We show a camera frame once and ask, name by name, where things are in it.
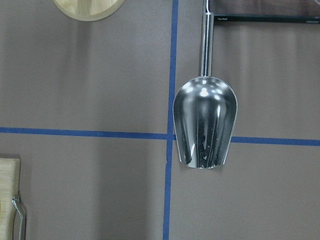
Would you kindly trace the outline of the wooden mug tree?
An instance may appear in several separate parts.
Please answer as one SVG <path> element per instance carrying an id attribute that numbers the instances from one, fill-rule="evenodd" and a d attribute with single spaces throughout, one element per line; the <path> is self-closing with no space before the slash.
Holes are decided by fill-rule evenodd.
<path id="1" fill-rule="evenodd" d="M 125 0 L 54 0 L 57 8 L 78 21 L 98 21 L 115 13 Z"/>

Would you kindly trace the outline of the dark rectangular tray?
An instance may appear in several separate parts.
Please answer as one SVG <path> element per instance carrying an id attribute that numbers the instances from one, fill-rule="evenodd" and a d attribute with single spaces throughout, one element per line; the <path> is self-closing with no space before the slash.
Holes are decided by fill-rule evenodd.
<path id="1" fill-rule="evenodd" d="M 320 23 L 318 0 L 210 0 L 216 21 Z"/>

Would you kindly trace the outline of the metal scoop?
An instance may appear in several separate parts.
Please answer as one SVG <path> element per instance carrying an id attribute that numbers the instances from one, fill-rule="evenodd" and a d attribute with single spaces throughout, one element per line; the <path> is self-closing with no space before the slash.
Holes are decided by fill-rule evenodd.
<path id="1" fill-rule="evenodd" d="M 234 90 L 212 76 L 214 18 L 210 2 L 205 0 L 199 76 L 184 84 L 173 102 L 180 162 L 196 169 L 224 165 L 238 111 Z"/>

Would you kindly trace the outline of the wooden cutting board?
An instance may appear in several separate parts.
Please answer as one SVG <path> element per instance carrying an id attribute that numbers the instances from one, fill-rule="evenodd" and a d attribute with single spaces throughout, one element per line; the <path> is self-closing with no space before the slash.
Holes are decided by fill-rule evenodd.
<path id="1" fill-rule="evenodd" d="M 12 240 L 16 213 L 20 217 L 19 239 L 26 238 L 27 214 L 19 196 L 21 160 L 0 159 L 0 238 Z"/>

